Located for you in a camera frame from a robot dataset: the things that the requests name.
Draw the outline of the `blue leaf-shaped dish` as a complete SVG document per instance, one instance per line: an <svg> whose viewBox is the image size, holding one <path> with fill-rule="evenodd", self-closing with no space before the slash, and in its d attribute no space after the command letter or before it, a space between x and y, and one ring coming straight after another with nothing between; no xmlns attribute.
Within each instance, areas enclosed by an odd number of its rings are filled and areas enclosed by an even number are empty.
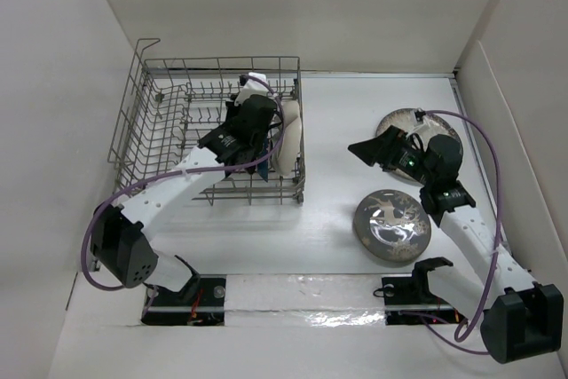
<svg viewBox="0 0 568 379"><path fill-rule="evenodd" d="M264 181L267 182L269 178L269 157L268 154L272 148L272 142L266 138L264 140L263 149L260 156L263 158L256 166L256 173Z"/></svg>

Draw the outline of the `cream divided plate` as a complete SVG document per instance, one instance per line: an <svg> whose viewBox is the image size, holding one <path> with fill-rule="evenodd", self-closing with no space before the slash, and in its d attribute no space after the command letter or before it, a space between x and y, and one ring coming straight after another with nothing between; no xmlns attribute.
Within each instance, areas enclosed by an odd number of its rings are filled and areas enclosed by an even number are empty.
<svg viewBox="0 0 568 379"><path fill-rule="evenodd" d="M283 104L284 136L279 148L272 155L274 170L283 177L289 176L300 153L303 121L300 105L296 100Z"/></svg>

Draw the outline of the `grey plate with gold tree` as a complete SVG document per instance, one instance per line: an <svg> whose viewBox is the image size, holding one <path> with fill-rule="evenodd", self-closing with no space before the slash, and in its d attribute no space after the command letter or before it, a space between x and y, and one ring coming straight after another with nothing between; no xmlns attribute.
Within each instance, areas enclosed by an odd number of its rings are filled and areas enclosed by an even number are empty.
<svg viewBox="0 0 568 379"><path fill-rule="evenodd" d="M430 244L430 217L411 195L393 189L368 194L353 217L353 229L370 254L392 264L410 264Z"/></svg>

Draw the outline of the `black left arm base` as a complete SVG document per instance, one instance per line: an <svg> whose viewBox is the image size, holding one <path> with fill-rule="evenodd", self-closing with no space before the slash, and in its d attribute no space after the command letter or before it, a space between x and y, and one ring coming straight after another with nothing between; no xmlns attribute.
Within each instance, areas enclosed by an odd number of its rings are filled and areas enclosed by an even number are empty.
<svg viewBox="0 0 568 379"><path fill-rule="evenodd" d="M141 322L147 326L214 327L225 324L226 275L204 275L188 302L171 292L146 292Z"/></svg>

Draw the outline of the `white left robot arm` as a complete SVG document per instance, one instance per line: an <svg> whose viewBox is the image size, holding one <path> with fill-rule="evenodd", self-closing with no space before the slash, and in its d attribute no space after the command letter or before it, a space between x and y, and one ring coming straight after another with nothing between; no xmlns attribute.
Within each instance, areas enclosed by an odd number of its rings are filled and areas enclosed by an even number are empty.
<svg viewBox="0 0 568 379"><path fill-rule="evenodd" d="M180 256L154 250L152 239L183 205L233 172L265 158L272 122L283 119L278 99L253 94L227 103L225 121L202 137L189 154L161 176L143 179L114 194L95 211L82 252L91 253L121 288L156 288L177 304L190 304L200 274Z"/></svg>

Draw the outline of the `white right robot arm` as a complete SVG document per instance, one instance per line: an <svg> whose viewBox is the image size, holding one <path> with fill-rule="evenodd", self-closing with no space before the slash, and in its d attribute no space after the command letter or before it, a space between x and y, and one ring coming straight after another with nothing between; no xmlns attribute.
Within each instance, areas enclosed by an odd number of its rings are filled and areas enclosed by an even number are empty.
<svg viewBox="0 0 568 379"><path fill-rule="evenodd" d="M436 135L426 147L390 126L375 138L348 147L368 166L401 170L421 184L420 201L436 226L459 248L482 281L462 276L447 259L421 261L410 291L429 302L435 296L478 327L489 355L506 364L558 351L562 344L564 298L553 284L542 285L510 255L491 232L473 197L458 179L458 141Z"/></svg>

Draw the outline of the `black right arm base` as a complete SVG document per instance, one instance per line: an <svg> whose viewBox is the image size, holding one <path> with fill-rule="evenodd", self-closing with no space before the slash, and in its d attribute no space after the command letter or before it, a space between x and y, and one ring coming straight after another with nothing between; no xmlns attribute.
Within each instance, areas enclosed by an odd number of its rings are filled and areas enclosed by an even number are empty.
<svg viewBox="0 0 568 379"><path fill-rule="evenodd" d="M453 266L444 257L434 257L414 264L406 275L386 275L373 292L384 303L388 326L459 324L464 316L447 301L430 292L427 274L442 266Z"/></svg>

